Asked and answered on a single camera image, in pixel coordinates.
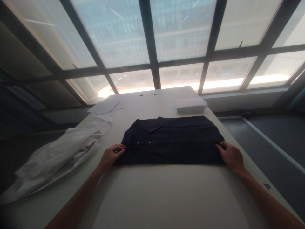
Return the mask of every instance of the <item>dark navy shirt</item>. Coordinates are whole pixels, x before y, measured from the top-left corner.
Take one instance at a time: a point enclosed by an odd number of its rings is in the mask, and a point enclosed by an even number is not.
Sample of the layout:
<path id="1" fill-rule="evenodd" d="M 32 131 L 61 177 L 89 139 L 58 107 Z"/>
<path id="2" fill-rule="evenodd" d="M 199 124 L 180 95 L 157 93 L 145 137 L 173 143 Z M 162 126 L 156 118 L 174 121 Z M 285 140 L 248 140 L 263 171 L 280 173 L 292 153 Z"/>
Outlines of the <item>dark navy shirt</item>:
<path id="1" fill-rule="evenodd" d="M 205 116 L 137 119 L 125 132 L 126 151 L 114 165 L 224 164 L 215 147 L 223 141 Z"/>

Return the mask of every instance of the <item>shirt collar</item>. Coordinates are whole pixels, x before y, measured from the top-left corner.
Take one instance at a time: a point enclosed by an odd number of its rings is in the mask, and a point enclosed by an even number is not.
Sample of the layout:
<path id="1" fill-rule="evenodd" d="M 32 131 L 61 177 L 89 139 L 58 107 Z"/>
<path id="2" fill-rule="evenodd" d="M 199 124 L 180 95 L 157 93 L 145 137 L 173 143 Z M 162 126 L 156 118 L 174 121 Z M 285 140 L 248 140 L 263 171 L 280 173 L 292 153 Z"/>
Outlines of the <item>shirt collar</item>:
<path id="1" fill-rule="evenodd" d="M 140 124 L 149 132 L 159 129 L 164 124 L 165 118 L 139 120 Z"/>

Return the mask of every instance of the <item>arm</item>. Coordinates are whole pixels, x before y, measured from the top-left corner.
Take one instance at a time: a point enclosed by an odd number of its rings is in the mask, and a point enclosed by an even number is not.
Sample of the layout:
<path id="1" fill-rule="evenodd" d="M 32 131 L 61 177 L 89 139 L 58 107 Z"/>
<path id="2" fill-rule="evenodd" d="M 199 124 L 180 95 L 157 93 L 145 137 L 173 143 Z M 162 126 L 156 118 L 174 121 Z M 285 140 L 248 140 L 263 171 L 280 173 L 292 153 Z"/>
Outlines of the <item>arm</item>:
<path id="1" fill-rule="evenodd" d="M 277 202 L 245 169 L 243 157 L 238 148 L 233 145 L 222 142 L 226 147 L 216 145 L 226 165 L 238 176 L 244 184 L 252 199 L 263 213 L 271 228 L 302 228 L 305 226 L 295 218 L 286 208 Z"/>
<path id="2" fill-rule="evenodd" d="M 99 165 L 93 173 L 88 177 L 69 202 L 60 210 L 55 218 L 45 227 L 45 229 L 66 229 L 77 227 L 78 222 L 93 194 L 96 184 L 104 172 L 125 152 L 124 147 L 124 145 L 117 144 L 105 150 Z"/>

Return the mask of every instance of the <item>crumpled white shirt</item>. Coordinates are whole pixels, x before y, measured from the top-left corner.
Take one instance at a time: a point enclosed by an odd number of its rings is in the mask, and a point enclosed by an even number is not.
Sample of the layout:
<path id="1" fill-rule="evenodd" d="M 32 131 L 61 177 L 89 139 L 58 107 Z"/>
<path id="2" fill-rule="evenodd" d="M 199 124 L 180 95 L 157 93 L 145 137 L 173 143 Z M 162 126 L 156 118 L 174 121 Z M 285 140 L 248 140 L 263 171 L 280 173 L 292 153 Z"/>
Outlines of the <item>crumpled white shirt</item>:
<path id="1" fill-rule="evenodd" d="M 17 170 L 18 178 L 0 196 L 0 204 L 26 197 L 71 172 L 98 149 L 98 142 L 111 125 L 111 117 L 95 115 L 84 129 L 67 129 L 59 139 L 36 150 Z"/>

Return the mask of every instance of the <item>folded white towel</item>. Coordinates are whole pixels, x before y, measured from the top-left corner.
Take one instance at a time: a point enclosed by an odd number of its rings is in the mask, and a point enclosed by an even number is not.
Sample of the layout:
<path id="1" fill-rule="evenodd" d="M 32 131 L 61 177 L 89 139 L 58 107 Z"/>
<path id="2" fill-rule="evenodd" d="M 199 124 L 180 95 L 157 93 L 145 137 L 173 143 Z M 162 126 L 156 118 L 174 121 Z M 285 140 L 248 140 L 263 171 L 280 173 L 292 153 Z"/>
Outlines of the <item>folded white towel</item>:
<path id="1" fill-rule="evenodd" d="M 207 107 L 207 103 L 202 98 L 192 99 L 177 99 L 176 110 L 177 113 L 200 113 Z"/>

